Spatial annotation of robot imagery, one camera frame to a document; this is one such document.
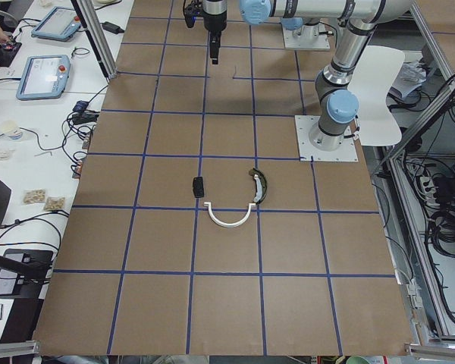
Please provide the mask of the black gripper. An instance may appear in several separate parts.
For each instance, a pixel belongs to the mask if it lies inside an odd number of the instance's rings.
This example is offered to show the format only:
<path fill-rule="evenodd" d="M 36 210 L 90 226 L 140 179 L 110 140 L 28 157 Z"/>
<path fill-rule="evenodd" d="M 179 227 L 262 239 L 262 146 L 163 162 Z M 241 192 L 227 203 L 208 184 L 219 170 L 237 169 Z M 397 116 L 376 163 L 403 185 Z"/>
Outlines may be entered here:
<path fill-rule="evenodd" d="M 227 26 L 227 1 L 203 0 L 204 27 L 209 34 L 209 57 L 212 64 L 218 64 L 221 48 L 221 33 Z"/>

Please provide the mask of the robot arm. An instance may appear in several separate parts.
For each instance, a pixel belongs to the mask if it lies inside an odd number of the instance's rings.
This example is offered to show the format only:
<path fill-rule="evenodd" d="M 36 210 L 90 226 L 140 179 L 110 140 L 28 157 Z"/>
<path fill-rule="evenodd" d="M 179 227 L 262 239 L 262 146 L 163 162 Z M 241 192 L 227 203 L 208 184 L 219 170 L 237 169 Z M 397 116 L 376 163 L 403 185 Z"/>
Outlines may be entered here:
<path fill-rule="evenodd" d="M 359 105 L 347 90 L 353 71 L 378 24 L 398 18 L 412 6 L 411 1 L 240 1 L 243 20 L 259 25 L 270 17 L 283 20 L 336 18 L 345 30 L 331 59 L 318 74 L 315 89 L 322 115 L 309 133 L 310 143 L 320 150 L 336 150 L 344 132 L 354 120 Z"/>

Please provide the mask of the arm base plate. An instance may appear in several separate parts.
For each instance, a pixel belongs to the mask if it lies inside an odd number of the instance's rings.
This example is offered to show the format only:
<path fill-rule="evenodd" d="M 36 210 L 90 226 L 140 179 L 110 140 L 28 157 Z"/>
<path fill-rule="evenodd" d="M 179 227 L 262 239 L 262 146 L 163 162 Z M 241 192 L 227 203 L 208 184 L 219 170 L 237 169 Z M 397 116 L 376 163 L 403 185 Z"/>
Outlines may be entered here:
<path fill-rule="evenodd" d="M 323 24 L 283 27 L 284 47 L 291 50 L 329 51 L 328 31 Z"/>
<path fill-rule="evenodd" d="M 329 136 L 319 129 L 319 116 L 296 115 L 294 118 L 302 162 L 358 162 L 349 127 L 343 135 Z"/>

